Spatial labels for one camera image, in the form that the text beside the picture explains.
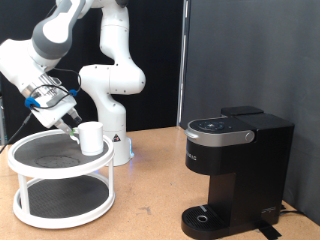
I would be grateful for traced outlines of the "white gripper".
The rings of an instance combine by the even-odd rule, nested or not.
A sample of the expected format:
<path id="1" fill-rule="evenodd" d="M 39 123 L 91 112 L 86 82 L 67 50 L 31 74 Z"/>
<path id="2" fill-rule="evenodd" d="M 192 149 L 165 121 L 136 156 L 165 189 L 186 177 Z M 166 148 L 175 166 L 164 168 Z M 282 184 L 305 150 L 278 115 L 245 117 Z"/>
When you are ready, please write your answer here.
<path id="1" fill-rule="evenodd" d="M 72 96 L 63 96 L 55 101 L 53 105 L 34 107 L 32 113 L 44 127 L 50 128 L 56 126 L 66 134 L 71 134 L 72 128 L 69 127 L 62 118 L 68 114 L 76 124 L 80 124 L 82 118 L 75 109 L 75 105 L 76 101 Z"/>

